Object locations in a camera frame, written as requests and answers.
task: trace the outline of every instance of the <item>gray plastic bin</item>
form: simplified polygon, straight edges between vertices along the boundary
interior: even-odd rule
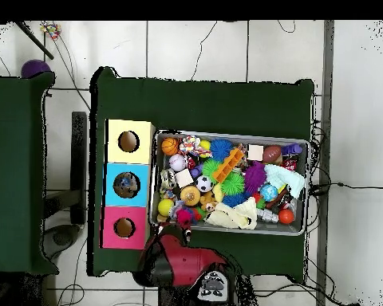
[[[206,231],[221,231],[221,232],[237,232],[237,233],[262,233],[284,236],[298,236],[304,232],[306,227],[306,212],[308,209],[308,187],[309,187],[309,161],[310,161],[310,144],[303,139],[276,139],[272,137],[260,137],[260,136],[245,136],[245,135],[228,135],[228,134],[211,134],[205,132],[194,131],[179,131],[179,133],[173,134],[170,131],[157,131],[154,136],[154,159],[152,162],[151,172],[151,194],[149,200],[149,222],[153,226],[159,226],[156,217],[158,214],[157,205],[160,201],[159,186],[160,186],[160,171],[164,168],[168,168],[168,158],[170,156],[165,155],[161,150],[161,144],[166,137],[174,137],[182,139],[186,135],[195,135],[201,139],[207,139],[209,141],[213,139],[229,139],[234,145],[238,143],[243,144],[258,144],[263,146],[279,145],[285,146],[291,143],[299,143],[302,147],[302,153],[299,155],[297,163],[297,172],[305,177],[305,188],[302,190],[297,204],[297,212],[295,220],[289,224],[281,223],[269,223],[261,220],[257,221],[257,227],[255,229],[228,229],[221,226],[213,226],[206,222],[198,222],[196,225],[191,226],[192,230],[206,230]]]

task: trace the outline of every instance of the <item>yellow box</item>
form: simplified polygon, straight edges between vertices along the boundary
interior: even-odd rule
[[[150,164],[155,128],[147,121],[106,120],[108,162]]]

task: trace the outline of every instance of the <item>pink box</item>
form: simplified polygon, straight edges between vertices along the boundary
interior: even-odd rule
[[[142,250],[146,242],[147,208],[139,206],[106,206],[101,247],[106,249]],[[135,225],[130,237],[120,237],[115,233],[114,224],[120,218],[129,218]]]

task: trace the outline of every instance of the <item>orange toy block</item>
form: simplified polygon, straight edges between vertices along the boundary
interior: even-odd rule
[[[230,151],[230,156],[226,157],[224,162],[219,165],[219,169],[213,172],[213,177],[220,183],[224,182],[224,179],[231,173],[234,167],[237,165],[240,159],[244,156],[243,152],[238,148],[234,148]]]

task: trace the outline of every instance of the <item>dark green tabletop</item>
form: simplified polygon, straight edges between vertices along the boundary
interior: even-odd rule
[[[0,77],[0,271],[56,273],[41,254],[43,93],[54,73]]]
[[[89,270],[136,271],[141,251],[99,248],[105,119],[150,121],[159,129],[206,131],[295,139],[310,138],[310,102],[314,84],[181,82],[118,78],[100,68],[91,80],[90,161],[96,160],[95,181],[90,172]],[[302,280],[304,235],[275,236],[193,231],[191,246],[232,255],[245,274],[282,274]]]

